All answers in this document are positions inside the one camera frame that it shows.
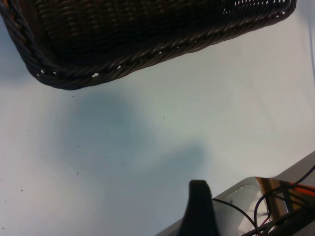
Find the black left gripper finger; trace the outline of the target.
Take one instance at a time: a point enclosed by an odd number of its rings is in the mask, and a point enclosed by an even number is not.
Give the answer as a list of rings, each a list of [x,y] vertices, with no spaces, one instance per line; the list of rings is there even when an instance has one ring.
[[[181,222],[182,236],[218,236],[210,187],[204,180],[189,182],[189,200]]]

